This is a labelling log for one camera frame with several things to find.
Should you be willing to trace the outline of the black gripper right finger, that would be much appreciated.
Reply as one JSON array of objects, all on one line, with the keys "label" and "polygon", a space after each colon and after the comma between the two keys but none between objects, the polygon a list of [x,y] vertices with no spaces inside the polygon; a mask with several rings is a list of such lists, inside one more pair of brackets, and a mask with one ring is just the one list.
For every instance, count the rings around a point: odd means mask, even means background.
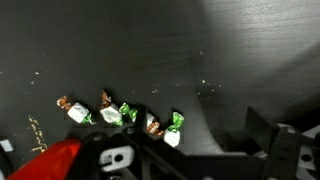
[{"label": "black gripper right finger", "polygon": [[279,126],[264,119],[252,107],[247,108],[245,128],[262,150],[269,150],[279,132]]}]

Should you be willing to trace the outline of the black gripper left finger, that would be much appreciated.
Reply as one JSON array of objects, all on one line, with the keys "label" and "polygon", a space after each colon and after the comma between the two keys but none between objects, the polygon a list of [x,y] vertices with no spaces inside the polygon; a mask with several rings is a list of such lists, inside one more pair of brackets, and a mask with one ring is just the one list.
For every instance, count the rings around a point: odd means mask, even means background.
[{"label": "black gripper left finger", "polygon": [[137,107],[137,116],[134,123],[136,133],[143,132],[146,127],[147,108],[143,105]]}]

